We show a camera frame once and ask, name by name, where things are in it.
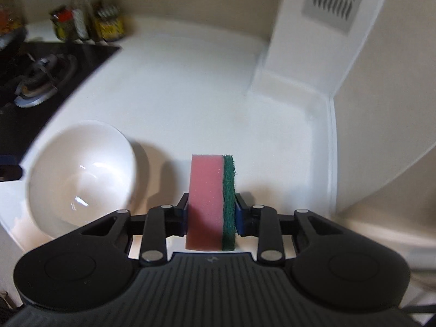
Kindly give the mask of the pink and green sponge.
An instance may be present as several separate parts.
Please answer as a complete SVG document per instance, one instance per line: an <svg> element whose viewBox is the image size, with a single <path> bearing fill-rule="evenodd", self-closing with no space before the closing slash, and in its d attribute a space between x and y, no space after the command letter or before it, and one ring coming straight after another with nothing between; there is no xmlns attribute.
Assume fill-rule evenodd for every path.
<svg viewBox="0 0 436 327"><path fill-rule="evenodd" d="M191 158L186 249L233 251L235 227L235 164L231 155Z"/></svg>

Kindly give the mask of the white ceramic bowl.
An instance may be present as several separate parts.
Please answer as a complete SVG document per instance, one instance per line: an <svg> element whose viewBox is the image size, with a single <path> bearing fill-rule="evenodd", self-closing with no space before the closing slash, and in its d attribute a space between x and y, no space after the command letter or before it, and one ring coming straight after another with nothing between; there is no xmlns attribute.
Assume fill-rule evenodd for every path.
<svg viewBox="0 0 436 327"><path fill-rule="evenodd" d="M27 204L37 227L57 238L130 206L137 160L115 127L81 122L54 137L27 181Z"/></svg>

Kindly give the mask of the silver gas burner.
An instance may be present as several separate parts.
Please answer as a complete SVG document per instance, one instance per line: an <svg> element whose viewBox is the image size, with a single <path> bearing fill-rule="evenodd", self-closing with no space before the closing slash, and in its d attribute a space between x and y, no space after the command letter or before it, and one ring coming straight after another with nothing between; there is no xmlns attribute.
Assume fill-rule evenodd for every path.
<svg viewBox="0 0 436 327"><path fill-rule="evenodd" d="M42 104L67 85L77 69L77 58L66 54L40 57L20 78L14 103L20 108Z"/></svg>

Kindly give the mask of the black glass stove top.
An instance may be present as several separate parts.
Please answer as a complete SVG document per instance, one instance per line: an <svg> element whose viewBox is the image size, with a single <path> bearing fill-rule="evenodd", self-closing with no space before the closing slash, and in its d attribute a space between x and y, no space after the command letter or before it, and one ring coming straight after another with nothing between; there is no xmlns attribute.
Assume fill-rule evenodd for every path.
<svg viewBox="0 0 436 327"><path fill-rule="evenodd" d="M1 61L1 156L22 161L50 118L120 48L110 45L25 42Z"/></svg>

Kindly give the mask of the yellow label sauce jar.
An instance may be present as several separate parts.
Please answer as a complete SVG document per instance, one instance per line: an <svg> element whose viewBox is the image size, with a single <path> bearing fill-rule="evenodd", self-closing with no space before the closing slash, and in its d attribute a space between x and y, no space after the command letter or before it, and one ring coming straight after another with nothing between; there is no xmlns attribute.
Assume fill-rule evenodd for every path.
<svg viewBox="0 0 436 327"><path fill-rule="evenodd" d="M125 27L120 9L116 5L106 5L97 11L98 30L105 42L113 42L125 36Z"/></svg>

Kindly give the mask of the black cap dark bottle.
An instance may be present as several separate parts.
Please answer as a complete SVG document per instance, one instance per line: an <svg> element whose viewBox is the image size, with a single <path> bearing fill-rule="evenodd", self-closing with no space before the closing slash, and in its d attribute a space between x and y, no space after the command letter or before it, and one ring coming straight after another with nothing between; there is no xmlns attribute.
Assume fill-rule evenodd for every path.
<svg viewBox="0 0 436 327"><path fill-rule="evenodd" d="M89 15L90 28L92 40L98 42L101 37L99 36L98 30L98 11L101 9L102 1L101 0L85 0L86 8Z"/></svg>

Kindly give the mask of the red label sauce jar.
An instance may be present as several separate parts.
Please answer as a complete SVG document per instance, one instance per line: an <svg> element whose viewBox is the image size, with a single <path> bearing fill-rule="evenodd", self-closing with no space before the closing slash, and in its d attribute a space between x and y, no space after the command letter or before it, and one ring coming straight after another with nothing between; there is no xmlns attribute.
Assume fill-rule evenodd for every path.
<svg viewBox="0 0 436 327"><path fill-rule="evenodd" d="M78 33L75 28L72 11L62 5L50 12L50 20L56 37L61 41L76 41Z"/></svg>

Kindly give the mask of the yellow cap clear bottle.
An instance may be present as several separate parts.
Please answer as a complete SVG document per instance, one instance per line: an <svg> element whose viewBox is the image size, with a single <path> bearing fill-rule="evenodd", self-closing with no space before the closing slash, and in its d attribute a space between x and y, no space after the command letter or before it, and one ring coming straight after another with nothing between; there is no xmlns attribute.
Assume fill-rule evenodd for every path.
<svg viewBox="0 0 436 327"><path fill-rule="evenodd" d="M86 15L85 0L71 0L70 7L79 39L82 41L88 41L90 37L88 33L88 18Z"/></svg>

